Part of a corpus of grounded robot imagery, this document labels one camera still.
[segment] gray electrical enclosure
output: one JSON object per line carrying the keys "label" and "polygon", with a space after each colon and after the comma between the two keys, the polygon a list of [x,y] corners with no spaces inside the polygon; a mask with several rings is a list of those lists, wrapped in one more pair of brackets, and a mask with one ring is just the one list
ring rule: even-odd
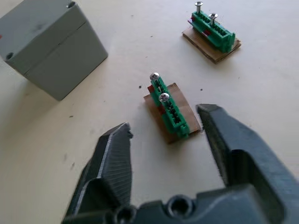
{"label": "gray electrical enclosure", "polygon": [[75,2],[24,0],[0,19],[0,56],[61,100],[108,54]]}

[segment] table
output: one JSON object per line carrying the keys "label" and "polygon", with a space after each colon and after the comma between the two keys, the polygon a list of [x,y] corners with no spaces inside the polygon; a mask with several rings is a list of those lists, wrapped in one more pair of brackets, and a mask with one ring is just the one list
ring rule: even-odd
{"label": "table", "polygon": [[[1,0],[0,16],[19,2]],[[218,104],[254,129],[298,178],[299,3],[278,3],[204,2],[242,41],[214,65],[181,35],[192,1],[80,0],[109,56],[61,102],[1,61],[1,222],[59,223],[97,139],[125,121],[134,134],[134,205],[222,188],[204,134],[170,146],[159,135],[143,101],[154,71],[177,83],[194,111]]]}

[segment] screw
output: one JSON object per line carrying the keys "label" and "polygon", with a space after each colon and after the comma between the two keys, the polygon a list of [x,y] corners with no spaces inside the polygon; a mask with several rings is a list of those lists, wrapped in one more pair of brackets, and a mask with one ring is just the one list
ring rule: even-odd
{"label": "screw", "polygon": [[159,96],[159,101],[160,102],[166,102],[166,101],[168,101],[169,100],[169,94],[168,93],[166,93],[166,92],[164,92],[164,93],[162,93],[160,96]]}
{"label": "screw", "polygon": [[159,79],[159,77],[160,77],[159,73],[154,72],[154,73],[152,73],[152,74],[150,75],[149,78],[151,79],[151,81],[156,81],[156,80]]}
{"label": "screw", "polygon": [[196,6],[196,13],[199,14],[200,13],[200,7],[203,5],[204,3],[202,3],[201,1],[198,1],[195,3]]}
{"label": "screw", "polygon": [[215,24],[215,19],[218,17],[218,15],[216,13],[211,13],[209,14],[209,18],[211,19],[210,21],[210,26]]}

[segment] green terminal block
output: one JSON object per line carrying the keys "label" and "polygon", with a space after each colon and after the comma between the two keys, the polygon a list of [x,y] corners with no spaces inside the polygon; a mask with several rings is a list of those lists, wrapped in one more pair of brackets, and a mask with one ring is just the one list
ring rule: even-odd
{"label": "green terminal block", "polygon": [[197,10],[192,13],[191,19],[188,22],[222,53],[230,52],[235,42],[235,33],[229,32],[219,23],[215,22],[215,19],[218,17],[216,13],[208,16],[202,12],[200,9],[202,5],[201,1],[195,3]]}
{"label": "green terminal block", "polygon": [[150,75],[150,80],[150,95],[162,115],[167,130],[170,133],[176,133],[179,138],[187,138],[190,133],[189,126],[180,113],[162,78],[155,72]]}

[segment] cardboard base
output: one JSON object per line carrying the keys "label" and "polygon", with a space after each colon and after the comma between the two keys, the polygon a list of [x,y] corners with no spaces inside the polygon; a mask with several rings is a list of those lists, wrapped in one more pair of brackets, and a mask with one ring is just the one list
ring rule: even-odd
{"label": "cardboard base", "polygon": [[209,60],[211,60],[214,64],[218,64],[233,52],[235,52],[240,46],[241,41],[235,38],[234,45],[232,46],[232,50],[228,53],[222,53],[218,49],[216,49],[210,42],[207,40],[205,36],[203,36],[200,32],[193,29],[193,27],[189,27],[188,29],[183,31],[183,36],[190,41],[197,49],[199,49],[204,56],[206,56]]}
{"label": "cardboard base", "polygon": [[[184,116],[184,118],[190,128],[190,134],[200,132],[201,127],[200,127],[198,121],[196,120],[196,117],[195,117],[191,107],[189,106],[186,98],[184,97],[183,93],[181,92],[181,90],[178,88],[178,86],[175,83],[169,85],[167,88],[168,88],[169,93],[172,95],[172,98],[176,102],[180,112]],[[173,142],[179,140],[180,138],[176,134],[171,134],[168,132],[168,130],[163,122],[163,119],[161,117],[161,114],[160,114],[154,100],[152,99],[151,95],[149,94],[149,95],[145,96],[144,100],[145,100],[145,104],[148,107],[150,113],[154,117],[154,120],[156,121],[165,141],[170,144],[170,143],[173,143]]]}

